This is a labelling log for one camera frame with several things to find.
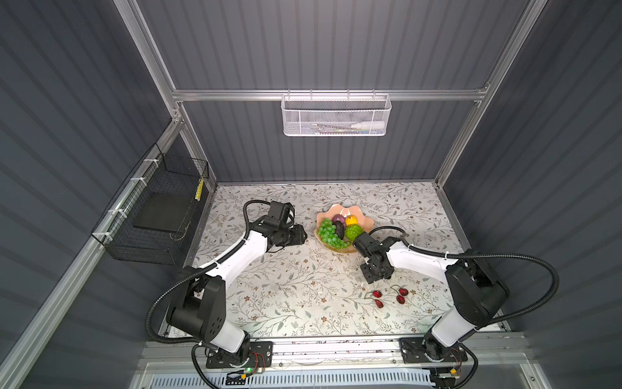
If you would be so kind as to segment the green fake grape bunch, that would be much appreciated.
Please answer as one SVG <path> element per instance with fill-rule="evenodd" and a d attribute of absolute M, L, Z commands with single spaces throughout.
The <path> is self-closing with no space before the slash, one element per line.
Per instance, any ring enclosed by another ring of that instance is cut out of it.
<path fill-rule="evenodd" d="M 346 249 L 351 246 L 349 241 L 339 239 L 335 234 L 335 227 L 331 219 L 324 219 L 318 228 L 318 236 L 320 240 L 328 247 L 336 250 Z"/>

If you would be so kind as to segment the green bumpy fake fruit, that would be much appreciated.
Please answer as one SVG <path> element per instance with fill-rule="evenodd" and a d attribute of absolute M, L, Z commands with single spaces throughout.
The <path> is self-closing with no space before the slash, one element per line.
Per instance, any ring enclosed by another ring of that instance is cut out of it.
<path fill-rule="evenodd" d="M 354 243 L 362 233 L 364 233 L 364 229 L 360 225 L 350 225 L 345 228 L 344 239 L 350 243 Z"/>

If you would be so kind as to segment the dark fake avocado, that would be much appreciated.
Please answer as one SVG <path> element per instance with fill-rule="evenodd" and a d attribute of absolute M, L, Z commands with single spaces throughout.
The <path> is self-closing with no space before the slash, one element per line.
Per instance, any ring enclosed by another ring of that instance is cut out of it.
<path fill-rule="evenodd" d="M 333 226 L 335 227 L 335 234 L 337 235 L 337 237 L 339 239 L 344 239 L 345 236 L 345 227 L 344 227 L 344 223 L 342 223 L 341 221 L 337 220 L 333 223 Z"/>

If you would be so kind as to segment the yellow fake lemon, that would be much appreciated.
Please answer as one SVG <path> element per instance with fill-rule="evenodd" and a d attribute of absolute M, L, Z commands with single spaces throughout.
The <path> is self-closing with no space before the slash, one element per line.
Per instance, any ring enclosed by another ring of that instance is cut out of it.
<path fill-rule="evenodd" d="M 358 224 L 358 219 L 356 216 L 349 215 L 346 217 L 346 226 L 357 225 L 357 224 Z"/>

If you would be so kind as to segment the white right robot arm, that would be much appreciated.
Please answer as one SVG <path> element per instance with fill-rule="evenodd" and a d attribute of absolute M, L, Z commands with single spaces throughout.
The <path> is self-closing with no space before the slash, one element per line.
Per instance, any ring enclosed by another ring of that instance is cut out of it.
<path fill-rule="evenodd" d="M 363 233 L 353 246 L 365 258 L 361 271 L 368 283 L 389 280 L 395 270 L 419 273 L 447 286 L 453 306 L 424 335 L 420 349 L 430 361 L 443 361 L 452 348 L 492 323 L 510 291 L 478 254 L 427 251 L 388 237 Z"/>

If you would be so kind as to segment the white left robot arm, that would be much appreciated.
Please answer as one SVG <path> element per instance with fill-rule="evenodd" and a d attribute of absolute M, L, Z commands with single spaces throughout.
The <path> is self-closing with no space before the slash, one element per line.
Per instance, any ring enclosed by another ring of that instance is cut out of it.
<path fill-rule="evenodd" d="M 171 291 L 166 322 L 204 345 L 245 354 L 249 335 L 227 319 L 227 294 L 236 278 L 272 248 L 301 246 L 304 227 L 295 222 L 290 203 L 250 200 L 243 206 L 244 234 L 209 264 L 182 270 Z"/>

